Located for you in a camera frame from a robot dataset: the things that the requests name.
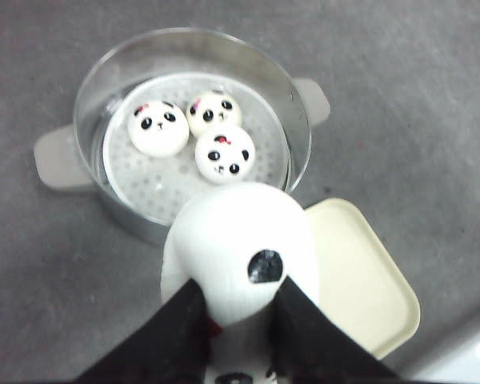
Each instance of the white panda head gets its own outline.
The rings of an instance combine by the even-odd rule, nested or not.
[[[266,307],[287,275],[312,300],[318,296],[306,213],[267,184],[229,184],[190,200],[170,228],[163,257],[200,285],[208,315],[222,328]]]
[[[134,146],[156,158],[172,156],[189,139],[189,126],[182,110],[170,102],[152,100],[131,111],[128,135]]]
[[[256,149],[249,134],[229,123],[205,132],[195,146],[199,172],[214,184],[242,180],[255,159]]]
[[[221,90],[207,91],[192,99],[186,108],[190,132],[198,138],[212,126],[228,122],[242,125],[242,111],[233,96]]]

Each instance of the pot handle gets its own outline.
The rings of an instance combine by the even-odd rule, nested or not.
[[[83,164],[68,125],[41,136],[34,146],[35,165],[46,186],[60,192],[83,192],[94,189],[94,181]]]
[[[306,109],[311,128],[317,128],[329,117],[329,100],[320,85],[311,78],[294,78],[294,85]]]

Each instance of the gray floor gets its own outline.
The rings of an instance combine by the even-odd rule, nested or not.
[[[294,196],[358,205],[417,292],[391,367],[480,326],[480,2],[0,1],[0,380],[75,376],[159,304],[160,249],[45,188],[32,148],[102,54],[169,26],[236,35],[326,91]]]

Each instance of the panda face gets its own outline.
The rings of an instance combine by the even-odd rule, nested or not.
[[[255,157],[256,149],[249,134],[231,124],[208,130],[195,147],[199,172],[214,184],[241,180],[251,170]]]
[[[186,108],[190,132],[198,138],[212,126],[228,122],[242,125],[242,111],[230,94],[220,90],[204,92],[196,96]]]
[[[134,146],[156,158],[172,156],[189,139],[189,126],[182,110],[170,102],[148,101],[128,117],[128,135]]]

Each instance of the black eye marking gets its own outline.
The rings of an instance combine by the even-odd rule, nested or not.
[[[221,103],[221,106],[223,108],[226,108],[227,110],[230,110],[231,108],[233,108],[233,105],[228,102],[227,100],[223,100],[222,103]]]
[[[151,123],[153,122],[153,120],[151,120],[151,118],[145,118],[144,120],[142,120],[141,122],[141,127],[144,129],[144,130],[147,130],[150,126],[151,126]]]
[[[247,267],[249,281],[278,282],[282,276],[282,260],[275,250],[260,250],[249,262]]]
[[[230,172],[232,174],[237,174],[239,171],[240,171],[240,167],[238,166],[238,164],[231,164]]]
[[[215,384],[253,384],[253,378],[243,372],[233,372],[217,377]]]
[[[173,122],[173,121],[176,120],[176,117],[175,117],[173,114],[169,113],[169,112],[165,112],[165,113],[163,114],[163,117],[166,118],[166,120],[167,120],[168,122]]]
[[[214,118],[214,113],[211,110],[206,110],[204,114],[202,114],[202,118],[205,122],[211,122]]]
[[[216,162],[220,158],[221,158],[221,154],[216,150],[212,150],[211,152],[208,153],[208,159],[213,160],[214,162]]]

